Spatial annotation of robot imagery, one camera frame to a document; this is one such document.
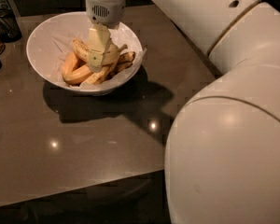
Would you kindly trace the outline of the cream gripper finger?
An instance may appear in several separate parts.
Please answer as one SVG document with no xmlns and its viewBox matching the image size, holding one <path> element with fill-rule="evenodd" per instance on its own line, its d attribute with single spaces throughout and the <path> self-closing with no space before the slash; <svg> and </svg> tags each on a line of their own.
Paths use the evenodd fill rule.
<svg viewBox="0 0 280 224">
<path fill-rule="evenodd" d="M 105 53 L 108 50 L 111 34 L 102 24 L 95 23 L 89 30 L 88 64 L 93 73 L 100 72 Z"/>
</svg>

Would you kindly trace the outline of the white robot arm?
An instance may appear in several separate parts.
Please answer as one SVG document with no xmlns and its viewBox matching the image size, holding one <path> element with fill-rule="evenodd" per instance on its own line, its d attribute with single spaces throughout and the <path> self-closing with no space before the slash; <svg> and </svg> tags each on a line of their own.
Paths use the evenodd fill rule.
<svg viewBox="0 0 280 224">
<path fill-rule="evenodd" d="M 179 111 L 172 224 L 280 224 L 280 13 L 261 0 L 152 0 L 221 72 Z"/>
</svg>

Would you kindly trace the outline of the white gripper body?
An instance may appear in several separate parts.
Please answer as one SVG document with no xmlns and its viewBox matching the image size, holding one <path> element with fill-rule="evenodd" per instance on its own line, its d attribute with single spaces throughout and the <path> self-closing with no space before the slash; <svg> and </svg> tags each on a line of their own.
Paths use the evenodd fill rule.
<svg viewBox="0 0 280 224">
<path fill-rule="evenodd" d="M 92 23 L 117 27 L 123 17 L 126 0 L 85 0 L 87 16 Z"/>
</svg>

